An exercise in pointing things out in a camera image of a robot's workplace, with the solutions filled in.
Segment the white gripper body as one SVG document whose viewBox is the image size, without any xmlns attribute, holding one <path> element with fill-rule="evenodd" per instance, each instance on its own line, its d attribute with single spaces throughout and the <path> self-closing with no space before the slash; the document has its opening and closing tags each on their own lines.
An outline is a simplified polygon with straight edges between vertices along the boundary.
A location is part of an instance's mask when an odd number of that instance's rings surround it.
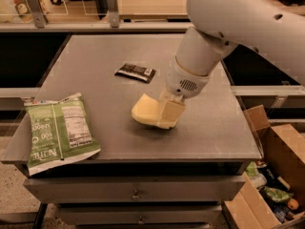
<svg viewBox="0 0 305 229">
<path fill-rule="evenodd" d="M 184 70 L 174 58 L 166 74 L 166 89 L 171 94 L 192 98 L 201 93 L 209 81 L 208 76 L 197 76 Z"/>
</svg>

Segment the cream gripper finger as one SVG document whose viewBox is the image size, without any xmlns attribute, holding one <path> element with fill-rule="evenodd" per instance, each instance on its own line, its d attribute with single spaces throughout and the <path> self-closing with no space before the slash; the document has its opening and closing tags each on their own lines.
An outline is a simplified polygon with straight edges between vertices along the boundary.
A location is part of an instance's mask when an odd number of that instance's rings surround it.
<svg viewBox="0 0 305 229">
<path fill-rule="evenodd" d="M 172 94 L 166 86 L 162 87 L 161 93 L 159 95 L 159 100 L 160 101 L 165 101 L 165 100 L 175 100 L 175 95 Z"/>
<path fill-rule="evenodd" d="M 173 128 L 186 109 L 184 103 L 166 99 L 160 103 L 160 114 L 157 126 L 161 129 Z"/>
</svg>

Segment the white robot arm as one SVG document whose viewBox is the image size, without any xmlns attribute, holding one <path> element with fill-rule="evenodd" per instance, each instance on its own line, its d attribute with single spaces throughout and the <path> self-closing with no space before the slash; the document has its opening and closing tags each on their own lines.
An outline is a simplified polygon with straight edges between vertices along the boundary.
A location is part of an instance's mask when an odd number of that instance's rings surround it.
<svg viewBox="0 0 305 229">
<path fill-rule="evenodd" d="M 157 126 L 170 129 L 215 65 L 243 45 L 305 83 L 305 17 L 265 0 L 187 0 L 189 27 L 170 64 Z"/>
</svg>

